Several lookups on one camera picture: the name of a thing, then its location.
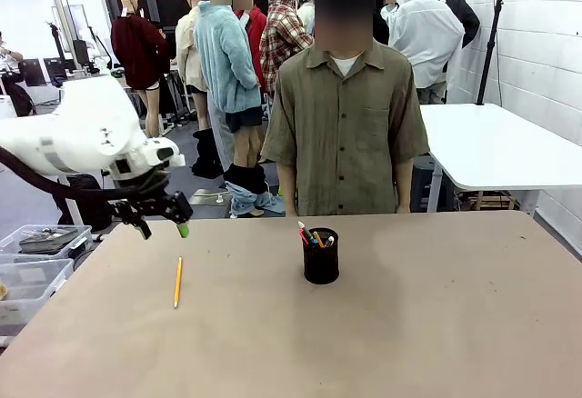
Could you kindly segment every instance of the white wall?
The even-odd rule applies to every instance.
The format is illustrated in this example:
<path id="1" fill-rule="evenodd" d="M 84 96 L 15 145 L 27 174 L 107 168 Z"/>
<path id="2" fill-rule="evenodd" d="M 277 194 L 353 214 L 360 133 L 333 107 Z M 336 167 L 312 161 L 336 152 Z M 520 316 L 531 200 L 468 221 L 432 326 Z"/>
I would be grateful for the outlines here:
<path id="1" fill-rule="evenodd" d="M 10 48 L 27 59 L 57 57 L 55 41 L 47 21 L 54 22 L 54 0 L 0 0 L 0 31 Z M 83 5 L 89 24 L 102 40 L 109 37 L 110 29 L 105 3 L 102 0 L 69 0 L 70 5 Z M 52 86 L 27 88 L 35 103 L 54 100 L 57 90 Z"/>
<path id="2" fill-rule="evenodd" d="M 464 50 L 465 72 L 449 93 L 449 102 L 477 99 L 493 1 L 467 0 L 481 20 L 481 30 Z M 582 145 L 582 0 L 505 0 L 497 36 L 503 106 Z M 486 101 L 499 104 L 495 53 Z M 542 193 L 539 204 L 539 213 L 582 251 L 582 191 Z"/>

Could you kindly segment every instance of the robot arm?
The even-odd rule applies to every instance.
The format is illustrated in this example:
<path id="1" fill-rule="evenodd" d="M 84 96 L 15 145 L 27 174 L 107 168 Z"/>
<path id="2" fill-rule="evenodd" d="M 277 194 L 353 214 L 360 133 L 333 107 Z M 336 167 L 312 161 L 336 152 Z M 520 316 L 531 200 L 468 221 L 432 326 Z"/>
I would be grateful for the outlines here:
<path id="1" fill-rule="evenodd" d="M 124 89 L 111 76 L 66 82 L 64 91 L 51 114 L 0 120 L 0 163 L 63 198 L 119 200 L 113 204 L 116 215 L 146 239 L 148 215 L 174 221 L 186 237 L 192 208 L 181 192 L 165 192 L 165 169 L 185 165 L 176 144 L 146 137 Z M 115 189 L 83 191 L 42 176 L 100 169 L 111 173 Z"/>

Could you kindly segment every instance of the red jacket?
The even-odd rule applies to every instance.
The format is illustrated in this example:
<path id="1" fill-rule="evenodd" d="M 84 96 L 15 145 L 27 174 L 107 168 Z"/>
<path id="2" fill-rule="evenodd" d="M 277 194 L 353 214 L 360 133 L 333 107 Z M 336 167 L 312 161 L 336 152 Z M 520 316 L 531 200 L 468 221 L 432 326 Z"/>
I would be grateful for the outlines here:
<path id="1" fill-rule="evenodd" d="M 155 25 L 140 16 L 130 15 L 113 22 L 111 46 L 132 89 L 147 89 L 169 72 L 170 52 L 166 40 Z"/>
<path id="2" fill-rule="evenodd" d="M 244 10 L 235 10 L 235 14 L 240 19 L 243 15 Z M 261 36 L 265 31 L 266 26 L 266 16 L 261 9 L 254 7 L 253 10 L 248 14 L 248 24 L 246 25 L 246 34 L 248 35 L 248 43 L 251 46 L 251 56 L 253 57 L 253 67 L 255 68 L 255 74 L 258 77 L 258 81 L 261 84 L 261 92 L 266 89 L 266 81 L 263 77 L 263 71 L 261 70 L 261 54 L 258 51 L 258 46 L 261 43 Z"/>

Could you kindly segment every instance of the black mesh pen cup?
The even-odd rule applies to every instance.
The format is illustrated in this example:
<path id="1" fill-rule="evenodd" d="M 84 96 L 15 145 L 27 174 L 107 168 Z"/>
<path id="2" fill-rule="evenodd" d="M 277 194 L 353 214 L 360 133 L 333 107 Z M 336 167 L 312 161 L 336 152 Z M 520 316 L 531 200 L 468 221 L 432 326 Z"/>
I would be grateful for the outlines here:
<path id="1" fill-rule="evenodd" d="M 304 276 L 313 284 L 330 284 L 339 276 L 339 262 L 337 258 L 337 233 L 328 228 L 312 228 L 309 232 L 317 232 L 323 244 L 329 236 L 334 236 L 334 242 L 327 248 L 319 244 L 303 245 Z"/>

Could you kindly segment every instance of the olive green button-up shirt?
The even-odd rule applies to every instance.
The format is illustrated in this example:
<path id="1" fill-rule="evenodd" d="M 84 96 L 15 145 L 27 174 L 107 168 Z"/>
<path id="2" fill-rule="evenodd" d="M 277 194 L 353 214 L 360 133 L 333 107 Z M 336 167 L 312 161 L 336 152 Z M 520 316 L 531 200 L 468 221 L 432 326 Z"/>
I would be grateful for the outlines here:
<path id="1" fill-rule="evenodd" d="M 296 168 L 300 215 L 393 213 L 393 164 L 427 151 L 412 66 L 392 48 L 374 41 L 346 77 L 313 46 L 279 68 L 262 155 Z"/>

